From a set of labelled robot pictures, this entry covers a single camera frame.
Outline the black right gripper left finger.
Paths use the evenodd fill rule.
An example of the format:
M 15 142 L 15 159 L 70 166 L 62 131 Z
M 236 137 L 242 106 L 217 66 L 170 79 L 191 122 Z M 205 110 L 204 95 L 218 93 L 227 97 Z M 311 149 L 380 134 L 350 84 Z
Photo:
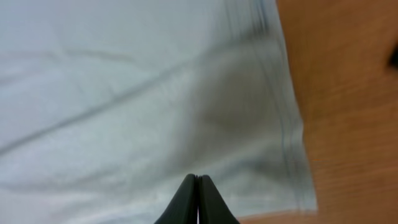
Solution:
M 197 224 L 197 176 L 188 174 L 155 224 Z

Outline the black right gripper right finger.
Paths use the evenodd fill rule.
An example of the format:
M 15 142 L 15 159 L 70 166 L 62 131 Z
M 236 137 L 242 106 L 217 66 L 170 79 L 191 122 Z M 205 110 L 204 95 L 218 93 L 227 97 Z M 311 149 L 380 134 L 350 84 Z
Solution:
M 198 179 L 199 224 L 239 224 L 208 175 Z

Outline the light blue printed t-shirt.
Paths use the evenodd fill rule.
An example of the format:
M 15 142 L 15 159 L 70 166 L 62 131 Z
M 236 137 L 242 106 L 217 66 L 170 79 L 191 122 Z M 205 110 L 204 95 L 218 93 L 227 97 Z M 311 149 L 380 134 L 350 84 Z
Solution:
M 1 0 L 2 223 L 315 211 L 302 137 L 275 1 Z

